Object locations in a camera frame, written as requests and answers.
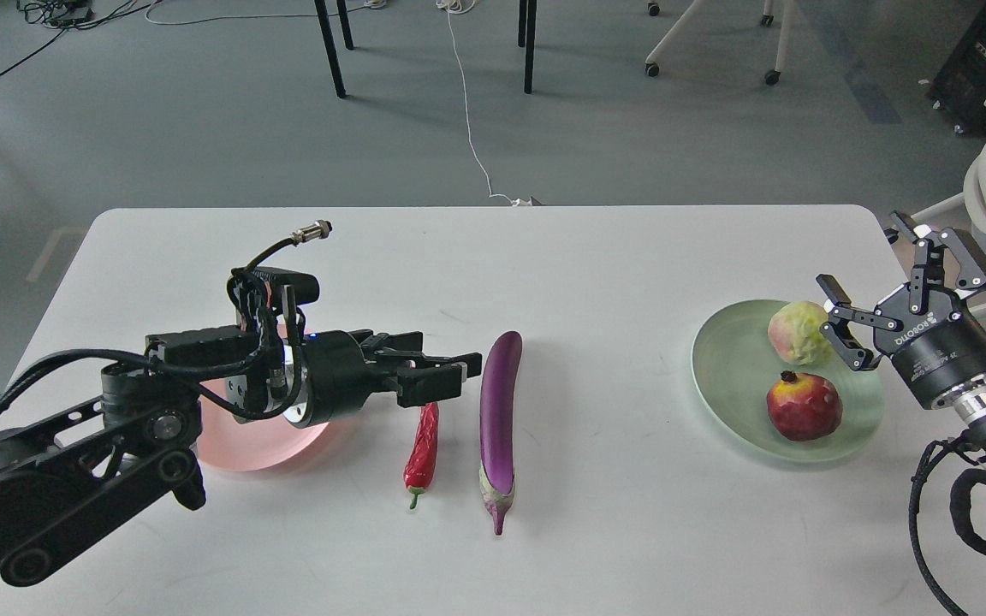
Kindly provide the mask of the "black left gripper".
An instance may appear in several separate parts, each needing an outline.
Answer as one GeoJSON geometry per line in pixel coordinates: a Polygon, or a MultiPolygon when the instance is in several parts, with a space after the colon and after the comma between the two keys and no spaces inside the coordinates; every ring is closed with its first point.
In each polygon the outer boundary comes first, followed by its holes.
{"type": "Polygon", "coordinates": [[[421,332],[375,333],[343,330],[306,333],[297,346],[286,346],[285,368],[301,385],[284,412],[298,429],[328,424],[363,409],[372,394],[396,394],[400,408],[419,408],[462,394],[467,377],[482,374],[481,353],[457,356],[423,354],[421,332]],[[399,373],[400,368],[462,365],[463,373],[399,373]]]}

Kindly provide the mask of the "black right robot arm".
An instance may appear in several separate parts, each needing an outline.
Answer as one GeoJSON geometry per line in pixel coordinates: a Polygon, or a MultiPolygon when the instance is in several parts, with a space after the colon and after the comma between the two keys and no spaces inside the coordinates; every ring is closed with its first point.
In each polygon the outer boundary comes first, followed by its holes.
{"type": "Polygon", "coordinates": [[[986,254],[964,230],[932,230],[899,211],[891,219],[914,246],[907,281],[864,311],[836,278],[819,275],[827,298],[819,330],[849,370],[874,370],[887,359],[921,408],[952,409],[964,422],[958,436],[926,446],[908,499],[909,542],[921,578],[947,613],[961,615],[924,558],[918,515],[932,471],[958,456],[965,468],[948,491],[948,515],[958,538],[986,557],[986,330],[967,305],[986,291],[986,254]]]}

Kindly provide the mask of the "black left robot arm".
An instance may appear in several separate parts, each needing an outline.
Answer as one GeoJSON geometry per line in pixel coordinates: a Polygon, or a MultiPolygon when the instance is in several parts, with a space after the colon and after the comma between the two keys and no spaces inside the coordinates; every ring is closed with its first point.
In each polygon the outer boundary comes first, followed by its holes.
{"type": "Polygon", "coordinates": [[[147,336],[142,353],[70,348],[36,360],[0,394],[0,417],[35,383],[102,359],[101,394],[0,430],[0,576],[32,586],[167,494],[197,510],[206,491],[194,451],[208,400],[240,424],[279,418],[296,429],[360,411],[373,394],[401,408],[459,397],[480,353],[430,356],[422,332],[306,331],[317,277],[267,258],[331,234],[317,221],[231,270],[231,326],[147,336]]]}

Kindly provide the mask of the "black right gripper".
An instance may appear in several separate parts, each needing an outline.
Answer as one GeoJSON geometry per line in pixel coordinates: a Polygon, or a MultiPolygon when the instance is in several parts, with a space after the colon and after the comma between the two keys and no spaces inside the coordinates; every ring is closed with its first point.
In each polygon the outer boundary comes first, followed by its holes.
{"type": "Polygon", "coordinates": [[[932,230],[898,210],[891,222],[914,246],[909,281],[874,313],[854,308],[836,277],[819,274],[829,304],[821,332],[849,370],[876,370],[887,355],[921,408],[934,409],[947,391],[986,375],[986,331],[966,307],[986,291],[986,254],[967,231],[932,230]],[[873,328],[881,354],[861,346],[850,323],[873,328]]]}

